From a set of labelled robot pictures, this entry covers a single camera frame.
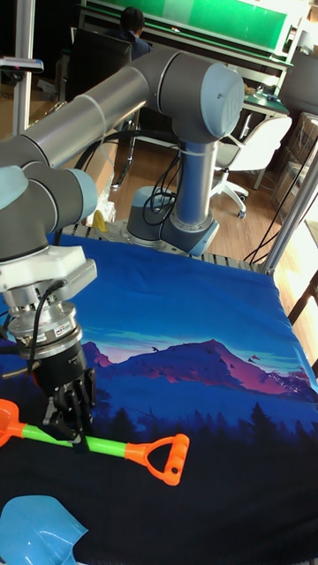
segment cardboard box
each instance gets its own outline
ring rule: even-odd
[[[14,87],[0,83],[0,102],[13,100]]]
[[[294,162],[295,165],[299,166],[299,168],[301,167],[300,160],[294,155],[294,153],[290,150],[290,148],[285,146],[283,147],[283,151],[281,153],[280,159],[275,169],[277,183],[280,183],[281,176],[285,171],[289,162]]]
[[[14,87],[0,85],[0,139],[9,139],[13,131]],[[41,99],[40,92],[31,91],[29,124],[33,125],[45,117],[56,104]]]
[[[274,207],[276,210],[278,210],[279,206],[282,203],[282,200],[284,199],[286,193],[289,191],[289,189],[292,186],[292,182],[295,180],[296,176],[298,175],[299,171],[301,169],[301,164],[300,163],[296,163],[296,162],[288,162],[285,169],[283,170],[279,181],[276,185],[275,190],[273,191],[272,197],[271,197],[271,201],[274,204]],[[303,184],[304,178],[307,174],[308,171],[308,167],[306,167],[304,170],[301,171],[299,178],[297,179],[297,182],[294,184],[294,186],[292,187],[290,193],[288,194],[286,200],[284,201],[284,204],[282,205],[280,211],[279,211],[279,217],[281,222],[284,221],[285,217],[288,215],[288,213],[290,212],[290,210],[292,209],[292,205],[299,193],[299,190],[301,190],[301,186]]]
[[[288,142],[288,148],[301,163],[304,163],[314,147],[315,142],[316,147],[311,154],[308,165],[311,164],[318,150],[318,116],[302,112],[300,114],[299,121],[291,134],[291,138]]]
[[[97,186],[98,196],[101,196],[110,178],[113,176],[116,153],[117,143],[104,143],[101,149],[95,151],[94,157],[88,164],[86,173],[93,178]],[[68,161],[63,166],[63,169],[72,169],[81,155],[82,154],[79,154]]]

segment light blue shovel blade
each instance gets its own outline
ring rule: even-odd
[[[77,565],[73,548],[87,529],[50,496],[11,499],[0,519],[7,565]]]

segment orange handle grip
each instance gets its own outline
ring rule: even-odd
[[[165,464],[164,471],[157,470],[148,460],[149,454],[162,445],[171,443],[171,449]],[[183,468],[185,466],[186,454],[189,449],[190,440],[183,433],[169,438],[162,438],[154,443],[141,443],[135,445],[127,443],[125,447],[125,459],[131,459],[135,463],[144,465],[155,477],[163,480],[167,485],[179,484]]]

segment robotic arm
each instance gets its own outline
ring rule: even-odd
[[[183,154],[175,205],[159,225],[145,223],[149,192],[142,189],[128,230],[140,240],[159,238],[201,254],[218,227],[208,206],[216,142],[233,130],[243,97],[237,73],[163,50],[0,142],[0,292],[10,309],[8,329],[18,354],[48,398],[43,424],[57,439],[83,447],[89,433],[95,376],[86,369],[74,306],[65,301],[85,288],[96,270],[81,247],[49,246],[47,235],[86,217],[97,203],[86,173],[58,168],[145,104],[171,116]],[[151,219],[151,209],[146,211]]]

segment orange toy shovel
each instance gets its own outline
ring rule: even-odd
[[[19,408],[17,404],[9,400],[0,399],[0,447],[12,436],[29,440],[45,441],[67,448],[72,446],[69,441],[55,440],[36,426],[21,424],[21,422],[19,422]],[[100,440],[99,438],[90,436],[87,436],[86,440],[89,451],[131,459],[135,463],[147,467],[155,477],[171,486],[176,486],[180,482],[190,443],[189,438],[183,433],[178,433],[169,438],[162,438],[161,440],[154,441],[154,443],[141,444]],[[168,444],[171,444],[168,460],[165,464],[164,471],[159,471],[149,462],[148,457],[155,449]]]

